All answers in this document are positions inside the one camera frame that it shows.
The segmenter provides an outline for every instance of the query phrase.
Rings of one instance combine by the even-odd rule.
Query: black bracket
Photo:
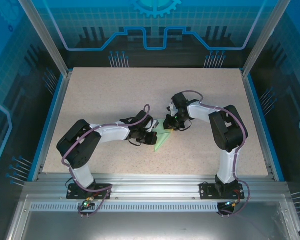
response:
[[[223,196],[220,196],[218,190],[216,189],[215,183],[204,182],[199,184],[199,192],[201,200],[237,200],[238,195],[234,192],[238,190],[240,192],[240,199],[245,199],[244,189],[242,184],[236,184],[233,188],[233,191],[226,193]]]
[[[103,189],[106,187],[111,186],[111,184],[95,184],[94,185],[94,190],[98,190],[98,189]],[[98,195],[94,196],[95,200],[103,200],[104,197],[107,194],[107,190],[105,191],[101,191],[98,193]],[[93,192],[88,192],[85,191],[83,189],[81,189],[77,184],[75,183],[71,183],[68,186],[68,191],[66,193],[66,199],[76,199],[76,200],[85,200],[89,197],[91,197],[92,195],[94,195]],[[108,194],[108,196],[106,197],[106,199],[110,199],[110,195],[111,193]]]

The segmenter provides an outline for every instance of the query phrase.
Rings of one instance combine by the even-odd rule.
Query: speckled tabletop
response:
[[[76,121],[113,123],[135,117],[145,104],[150,104],[153,118],[163,119],[171,97],[184,90],[201,92],[205,104],[237,108],[249,133],[239,157],[238,175],[267,176],[239,69],[204,68],[75,68],[43,171],[68,173],[56,145]],[[193,93],[185,96],[198,99]],[[136,147],[127,141],[100,144],[88,163],[90,170],[95,174],[215,175],[220,149],[210,124],[192,122],[189,130],[173,132],[157,152],[153,146]]]

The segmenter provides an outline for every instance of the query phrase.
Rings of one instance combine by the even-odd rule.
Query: blue frame edge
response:
[[[51,102],[51,106],[50,106],[48,115],[46,116],[46,120],[45,120],[45,124],[44,124],[43,130],[42,130],[40,141],[39,141],[38,147],[37,147],[35,155],[34,155],[32,167],[30,169],[30,173],[29,173],[29,176],[28,176],[28,179],[27,179],[28,182],[32,182],[32,179],[35,175],[36,168],[37,168],[37,165],[39,163],[39,156],[40,156],[42,147],[44,145],[44,141],[45,141],[45,138],[46,138],[46,135],[47,135],[47,131],[48,131],[48,127],[49,127],[49,124],[50,124],[50,121],[51,121],[52,113],[54,112],[54,108],[55,108],[55,105],[56,105],[56,102],[57,102],[58,95],[60,93],[60,88],[61,88],[61,84],[62,84],[63,80],[64,80],[64,76],[61,74],[60,78],[59,78],[59,81],[58,81],[58,84],[57,84],[56,89],[55,89],[55,93],[54,93],[54,96],[53,96],[53,99],[52,99],[52,102]]]
[[[269,132],[269,128],[268,128],[268,125],[267,125],[267,122],[266,122],[266,118],[265,118],[264,113],[262,112],[262,108],[261,108],[261,105],[260,105],[260,102],[259,102],[257,91],[256,91],[256,88],[255,88],[255,85],[254,85],[254,82],[252,80],[252,77],[251,77],[250,73],[248,74],[247,78],[248,78],[248,81],[249,81],[249,84],[250,84],[250,87],[251,87],[251,90],[252,90],[252,94],[253,94],[253,97],[254,97],[254,100],[255,100],[255,103],[256,103],[256,107],[258,109],[258,113],[259,113],[261,123],[262,123],[263,129],[264,129],[264,132],[265,132],[265,136],[266,136],[266,139],[268,141],[268,145],[269,145],[270,152],[271,152],[271,155],[272,155],[272,158],[273,158],[273,163],[274,163],[275,170],[278,174],[279,181],[284,182],[285,177],[284,177],[284,174],[282,172],[282,169],[281,169],[281,166],[280,166],[280,163],[279,163],[279,159],[278,159],[278,156],[277,156],[277,153],[276,153],[276,150],[275,150],[275,146],[274,146],[274,143],[272,142],[272,139],[271,139],[271,136],[270,136],[270,132]]]

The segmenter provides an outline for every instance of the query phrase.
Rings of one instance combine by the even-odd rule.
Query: purple cable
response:
[[[246,185],[247,189],[248,189],[248,196],[247,196],[247,199],[246,199],[246,202],[244,203],[243,207],[240,208],[237,212],[235,213],[231,213],[230,211],[226,211],[226,210],[222,210],[223,212],[225,213],[231,213],[232,216],[235,216],[237,214],[239,214],[248,204],[249,200],[250,200],[250,187],[248,185],[248,183],[246,183],[245,181],[243,180],[240,180],[237,175],[236,175],[236,165],[237,165],[237,158],[238,158],[238,152],[239,150],[245,145],[246,143],[246,140],[247,140],[247,136],[246,136],[246,131],[245,131],[245,128],[243,126],[243,124],[239,121],[239,119],[230,111],[228,111],[227,109],[224,109],[222,107],[218,107],[218,106],[210,106],[210,105],[205,105],[202,103],[202,100],[204,99],[204,96],[200,93],[200,92],[197,92],[197,91],[194,91],[194,90],[186,90],[186,91],[183,91],[182,93],[195,93],[195,94],[198,94],[201,96],[201,100],[200,100],[200,105],[205,107],[205,108],[208,108],[208,109],[216,109],[216,110],[220,110],[220,111],[223,111],[227,114],[229,114],[234,120],[235,122],[239,125],[241,131],[242,131],[242,134],[243,134],[243,141],[241,143],[241,145],[235,150],[234,152],[234,160],[233,160],[233,166],[232,166],[232,174],[233,174],[233,177],[235,180],[237,180],[239,183],[243,183],[244,185]]]
[[[146,111],[146,108],[148,107],[148,111],[146,112],[145,116],[140,120],[140,121],[137,121],[135,123],[132,123],[132,124],[115,124],[115,123],[107,123],[107,124],[103,124],[103,125],[100,125],[100,126],[96,126],[92,129],[90,129],[89,131],[87,131],[85,134],[83,134],[70,148],[69,150],[64,154],[64,156],[62,157],[62,160],[61,160],[61,163],[63,165],[65,165],[66,167],[68,167],[69,169],[69,172],[70,172],[70,175],[71,177],[73,178],[73,181],[83,190],[85,190],[86,192],[90,192],[90,193],[100,193],[100,192],[103,192],[103,191],[106,191],[106,190],[109,190],[105,197],[103,198],[101,204],[99,205],[99,207],[93,212],[90,214],[90,216],[94,215],[97,213],[97,211],[101,208],[101,206],[103,205],[103,203],[105,202],[107,196],[109,195],[109,193],[111,192],[111,189],[113,187],[113,185],[111,184],[110,186],[107,186],[107,187],[104,187],[104,188],[101,188],[101,189],[98,189],[98,190],[91,190],[91,189],[88,189],[88,188],[85,188],[84,186],[81,185],[80,182],[77,181],[75,175],[74,175],[74,172],[72,171],[72,168],[70,166],[70,164],[66,163],[65,160],[66,158],[68,157],[68,155],[71,153],[71,151],[81,142],[81,140],[83,140],[86,136],[88,136],[90,133],[94,132],[95,130],[99,129],[99,128],[102,128],[102,127],[110,127],[110,126],[120,126],[120,127],[132,127],[132,126],[135,126],[135,125],[138,125],[139,123],[142,123],[149,115],[149,112],[150,112],[150,105],[149,104],[146,104],[143,108],[144,111]],[[81,214],[81,207],[79,208],[78,210],[78,213]]]

